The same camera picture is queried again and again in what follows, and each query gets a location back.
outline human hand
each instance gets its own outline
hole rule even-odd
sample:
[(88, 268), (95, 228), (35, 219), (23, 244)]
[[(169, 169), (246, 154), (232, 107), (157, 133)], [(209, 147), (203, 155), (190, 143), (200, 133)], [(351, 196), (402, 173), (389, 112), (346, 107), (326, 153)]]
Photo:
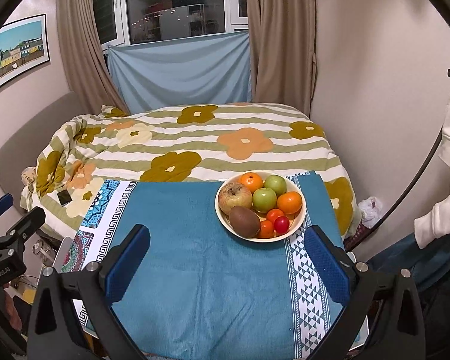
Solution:
[[(3, 286), (3, 288), (10, 287), (10, 284), (6, 284)], [(10, 297), (8, 292), (5, 292), (5, 310), (8, 314), (8, 322), (10, 322), (10, 326), (13, 327), (15, 330), (21, 331), (22, 330), (22, 320), (20, 320), (20, 316), (18, 315), (18, 311), (15, 308), (15, 305), (13, 304), (13, 299)]]

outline green apple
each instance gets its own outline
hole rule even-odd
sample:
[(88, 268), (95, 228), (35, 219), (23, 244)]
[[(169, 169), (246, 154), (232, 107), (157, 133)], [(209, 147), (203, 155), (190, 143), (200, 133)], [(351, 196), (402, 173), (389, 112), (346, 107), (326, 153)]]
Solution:
[(285, 179), (278, 175), (268, 176), (265, 179), (263, 186), (265, 188), (271, 188), (272, 190), (274, 190), (277, 196), (283, 195), (285, 192), (287, 192), (287, 183), (285, 182)]
[(253, 207), (263, 214), (277, 205), (277, 195), (271, 188), (260, 188), (253, 192)]

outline framed picture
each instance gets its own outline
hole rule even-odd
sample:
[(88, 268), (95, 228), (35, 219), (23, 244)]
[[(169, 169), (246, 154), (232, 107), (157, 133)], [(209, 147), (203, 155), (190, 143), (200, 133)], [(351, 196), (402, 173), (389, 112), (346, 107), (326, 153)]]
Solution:
[(46, 15), (13, 21), (0, 30), (0, 87), (50, 61)]

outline small orange fruit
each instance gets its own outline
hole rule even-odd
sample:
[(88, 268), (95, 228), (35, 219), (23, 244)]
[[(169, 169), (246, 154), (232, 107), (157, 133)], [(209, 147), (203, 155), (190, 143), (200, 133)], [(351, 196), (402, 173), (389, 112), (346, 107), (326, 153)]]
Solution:
[(260, 231), (257, 234), (257, 238), (273, 238), (275, 237), (274, 224), (270, 221), (260, 222)]
[(238, 179), (238, 182), (247, 187), (251, 193), (263, 187), (262, 178), (256, 173), (252, 172), (241, 175), (240, 178)]
[(302, 208), (302, 197), (295, 191), (286, 192), (278, 197), (277, 207), (286, 215), (295, 214)]
[(285, 213), (278, 208), (274, 208), (267, 213), (267, 220), (269, 220), (272, 224), (275, 223), (275, 220), (280, 216), (284, 216)]

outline brown kiwi fruit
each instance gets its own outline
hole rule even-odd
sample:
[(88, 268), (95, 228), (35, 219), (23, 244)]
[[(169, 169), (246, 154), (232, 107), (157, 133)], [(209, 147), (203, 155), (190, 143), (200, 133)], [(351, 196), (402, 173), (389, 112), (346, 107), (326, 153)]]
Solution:
[(253, 238), (260, 231), (260, 218), (248, 208), (235, 206), (228, 216), (233, 230), (244, 238)]

